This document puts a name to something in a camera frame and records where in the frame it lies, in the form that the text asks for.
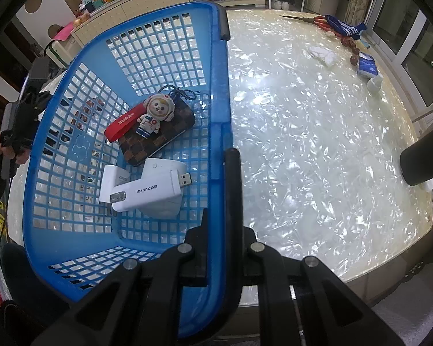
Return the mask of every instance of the astronaut helmet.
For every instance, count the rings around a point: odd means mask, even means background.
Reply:
[[[149,96],[143,104],[146,108],[146,112],[158,121],[170,122],[173,119],[175,103],[170,96],[163,93],[156,93],[155,95]]]

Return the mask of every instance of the cabinet door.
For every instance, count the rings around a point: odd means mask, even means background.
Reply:
[[[140,16],[153,10],[161,9],[178,3],[187,3],[189,0],[130,0],[123,3],[122,9],[125,12],[126,18]]]
[[[74,31],[73,35],[77,36],[80,42],[85,45],[102,32],[126,20],[127,17],[125,16],[122,7],[116,6],[115,8],[101,14],[99,17],[89,20],[78,30]]]

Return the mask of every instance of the white round object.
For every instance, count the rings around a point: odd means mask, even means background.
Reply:
[[[421,188],[423,188],[426,192],[432,192],[433,191],[433,178],[429,179],[428,181],[422,182],[420,184]]]

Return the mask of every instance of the human hand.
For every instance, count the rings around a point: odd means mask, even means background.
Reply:
[[[6,159],[14,159],[16,154],[11,146],[8,147],[2,147],[0,144],[0,155],[3,155]],[[30,157],[30,149],[24,148],[24,152],[20,153],[16,156],[16,164],[22,165],[25,164],[27,160],[29,160]]]

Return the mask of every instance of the astronaut figurine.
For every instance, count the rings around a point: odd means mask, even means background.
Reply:
[[[138,134],[149,138],[152,133],[157,134],[160,129],[160,121],[170,122],[173,119],[175,103],[168,95],[157,93],[149,96],[143,103],[146,114],[138,118]]]

